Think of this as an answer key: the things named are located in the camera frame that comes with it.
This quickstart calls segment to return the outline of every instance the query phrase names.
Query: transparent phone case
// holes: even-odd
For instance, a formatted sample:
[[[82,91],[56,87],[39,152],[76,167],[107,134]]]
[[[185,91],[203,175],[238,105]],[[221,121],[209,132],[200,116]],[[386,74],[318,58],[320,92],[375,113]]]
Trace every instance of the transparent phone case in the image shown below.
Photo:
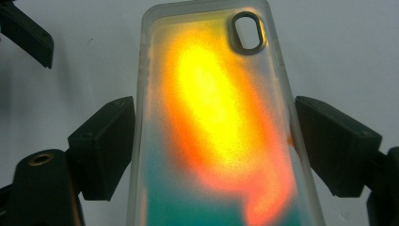
[[[324,224],[266,1],[148,10],[136,109],[128,225]]]

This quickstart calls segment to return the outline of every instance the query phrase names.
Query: clamp jaw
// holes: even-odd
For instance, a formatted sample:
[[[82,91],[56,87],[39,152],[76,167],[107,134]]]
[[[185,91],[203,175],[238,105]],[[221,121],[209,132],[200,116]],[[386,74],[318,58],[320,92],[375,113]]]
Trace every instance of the clamp jaw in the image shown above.
[[[0,0],[0,32],[23,48],[43,67],[51,69],[54,52],[52,37],[16,8],[11,0]]]
[[[311,168],[331,193],[357,198],[368,186],[370,225],[399,225],[399,148],[383,154],[381,135],[324,102],[298,96],[295,106]]]
[[[78,194],[110,201],[131,162],[135,106],[125,97],[103,106],[69,137],[70,148],[21,160],[0,189],[0,226],[85,225]]]

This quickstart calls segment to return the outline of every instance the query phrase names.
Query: phone case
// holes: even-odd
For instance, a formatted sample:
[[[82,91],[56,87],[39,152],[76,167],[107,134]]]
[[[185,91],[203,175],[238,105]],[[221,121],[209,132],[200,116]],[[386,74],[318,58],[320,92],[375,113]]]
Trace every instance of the phone case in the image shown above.
[[[324,224],[266,1],[148,10],[136,109],[128,225]]]

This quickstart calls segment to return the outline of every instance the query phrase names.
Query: white background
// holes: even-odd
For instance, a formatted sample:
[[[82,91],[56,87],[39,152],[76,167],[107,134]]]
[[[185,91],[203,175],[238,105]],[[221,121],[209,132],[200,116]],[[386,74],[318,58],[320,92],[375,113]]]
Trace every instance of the white background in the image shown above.
[[[67,137],[105,103],[136,97],[140,22],[170,1],[19,0],[15,5],[55,41],[44,69],[0,35],[0,187],[15,166],[45,149],[68,149]],[[270,0],[296,95],[339,108],[399,145],[399,3],[396,0]],[[82,201],[86,223],[124,225],[130,167],[111,202]],[[334,198],[315,176],[327,225],[368,225],[360,199]]]

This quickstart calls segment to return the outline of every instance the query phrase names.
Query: camera cutout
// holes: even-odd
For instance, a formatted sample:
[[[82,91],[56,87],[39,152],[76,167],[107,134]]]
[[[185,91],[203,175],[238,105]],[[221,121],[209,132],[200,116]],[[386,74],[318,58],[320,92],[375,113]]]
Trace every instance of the camera cutout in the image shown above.
[[[254,13],[244,11],[232,18],[233,47],[244,55],[261,51],[264,43],[261,22]]]

